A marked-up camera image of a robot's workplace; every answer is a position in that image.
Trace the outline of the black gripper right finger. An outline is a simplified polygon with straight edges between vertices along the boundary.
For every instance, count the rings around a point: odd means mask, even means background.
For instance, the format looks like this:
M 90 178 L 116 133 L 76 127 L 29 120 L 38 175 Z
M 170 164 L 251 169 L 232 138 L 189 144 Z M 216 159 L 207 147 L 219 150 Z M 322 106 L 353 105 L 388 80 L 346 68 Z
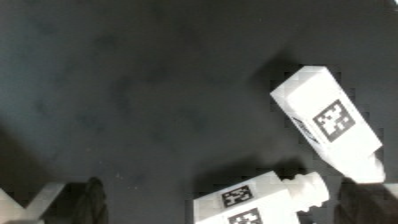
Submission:
M 358 184 L 344 179 L 335 224 L 398 224 L 398 183 Z

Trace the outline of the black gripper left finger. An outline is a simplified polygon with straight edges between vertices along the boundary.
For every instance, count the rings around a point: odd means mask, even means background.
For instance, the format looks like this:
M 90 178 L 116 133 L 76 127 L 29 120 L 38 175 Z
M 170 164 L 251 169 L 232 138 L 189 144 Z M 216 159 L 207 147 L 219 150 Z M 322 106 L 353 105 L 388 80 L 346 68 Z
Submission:
M 0 188 L 0 224 L 109 224 L 102 180 L 51 182 L 28 205 Z

